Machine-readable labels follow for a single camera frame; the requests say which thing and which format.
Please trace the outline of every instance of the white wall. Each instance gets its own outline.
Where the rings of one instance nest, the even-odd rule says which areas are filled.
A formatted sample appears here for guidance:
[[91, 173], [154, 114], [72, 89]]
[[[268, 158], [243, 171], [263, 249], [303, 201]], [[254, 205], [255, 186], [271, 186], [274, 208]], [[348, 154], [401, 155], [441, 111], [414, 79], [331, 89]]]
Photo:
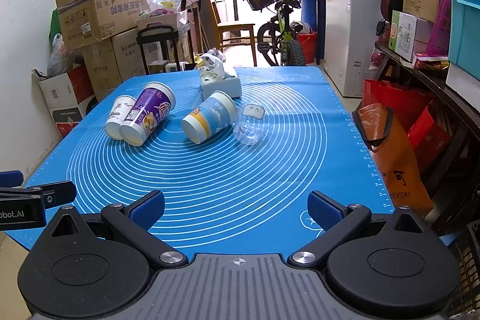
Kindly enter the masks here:
[[25, 176], [60, 140], [31, 69], [45, 71], [55, 0], [0, 0], [0, 171]]

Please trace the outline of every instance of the bicycle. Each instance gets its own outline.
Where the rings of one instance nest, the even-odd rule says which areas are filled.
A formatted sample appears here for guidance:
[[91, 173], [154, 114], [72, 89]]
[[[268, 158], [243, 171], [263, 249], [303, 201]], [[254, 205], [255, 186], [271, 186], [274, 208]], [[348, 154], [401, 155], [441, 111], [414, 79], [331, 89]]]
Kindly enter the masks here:
[[263, 24], [257, 33], [257, 49], [272, 67], [278, 65], [304, 66], [305, 55], [297, 41], [302, 25], [290, 24], [293, 9], [301, 8], [298, 0], [246, 0], [253, 11], [261, 11], [275, 3], [275, 16]]

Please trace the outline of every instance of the blue gripper pad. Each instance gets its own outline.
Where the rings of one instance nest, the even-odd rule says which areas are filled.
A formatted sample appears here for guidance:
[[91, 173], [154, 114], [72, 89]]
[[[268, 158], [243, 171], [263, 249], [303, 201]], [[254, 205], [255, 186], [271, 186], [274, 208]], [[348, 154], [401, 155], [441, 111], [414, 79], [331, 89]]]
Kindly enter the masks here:
[[18, 187], [23, 183], [23, 174], [19, 170], [0, 172], [0, 187]]
[[131, 204], [130, 207], [129, 219], [148, 231], [163, 216], [165, 197], [160, 190], [154, 190]]
[[348, 208], [319, 191], [313, 191], [308, 195], [307, 210], [310, 217], [325, 231], [339, 223], [348, 214]]

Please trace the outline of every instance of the green cloth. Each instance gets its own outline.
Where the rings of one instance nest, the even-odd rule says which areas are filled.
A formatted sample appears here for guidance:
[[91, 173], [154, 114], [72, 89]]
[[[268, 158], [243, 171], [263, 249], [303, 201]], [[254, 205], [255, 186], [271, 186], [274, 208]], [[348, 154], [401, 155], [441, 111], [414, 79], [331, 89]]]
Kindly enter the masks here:
[[53, 46], [53, 38], [57, 35], [57, 33], [61, 33], [60, 31], [60, 20], [58, 16], [57, 9], [55, 9], [52, 12], [52, 19], [50, 21], [50, 34], [49, 34], [49, 40], [50, 40], [50, 47]]

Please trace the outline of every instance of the wooden chair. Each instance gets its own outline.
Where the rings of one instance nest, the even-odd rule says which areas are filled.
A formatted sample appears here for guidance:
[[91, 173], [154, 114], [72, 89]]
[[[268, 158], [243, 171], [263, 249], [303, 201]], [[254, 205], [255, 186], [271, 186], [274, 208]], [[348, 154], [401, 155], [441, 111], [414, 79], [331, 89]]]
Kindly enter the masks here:
[[[215, 0], [210, 0], [208, 2], [208, 9], [210, 11], [210, 17], [213, 22], [213, 29], [214, 29], [214, 43], [215, 46], [219, 49], [223, 49], [229, 46], [237, 46], [237, 45], [250, 45], [251, 46], [251, 54], [253, 56], [253, 66], [257, 67], [257, 55], [255, 51], [255, 33], [254, 33], [254, 23], [243, 23], [243, 22], [222, 22], [220, 20], [220, 14], [218, 13], [217, 2]], [[248, 31], [250, 33], [249, 37], [239, 37], [239, 39], [250, 39], [250, 43], [228, 43], [224, 44], [224, 41], [228, 41], [230, 39], [224, 39], [223, 33], [228, 31]]]

